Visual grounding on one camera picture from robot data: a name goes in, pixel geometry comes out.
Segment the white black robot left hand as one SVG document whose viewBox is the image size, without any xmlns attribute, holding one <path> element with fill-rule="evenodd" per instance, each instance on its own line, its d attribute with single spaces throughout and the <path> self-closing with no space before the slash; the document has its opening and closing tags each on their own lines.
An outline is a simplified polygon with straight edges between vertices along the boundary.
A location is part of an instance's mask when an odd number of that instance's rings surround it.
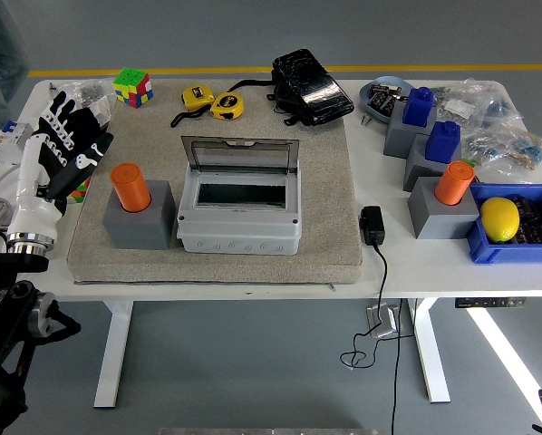
<svg viewBox="0 0 542 435">
<path fill-rule="evenodd" d="M 16 212 L 8 232 L 56 238 L 66 198 L 98 167 L 113 141 L 89 108 L 59 92 L 24 145 Z"/>
</svg>

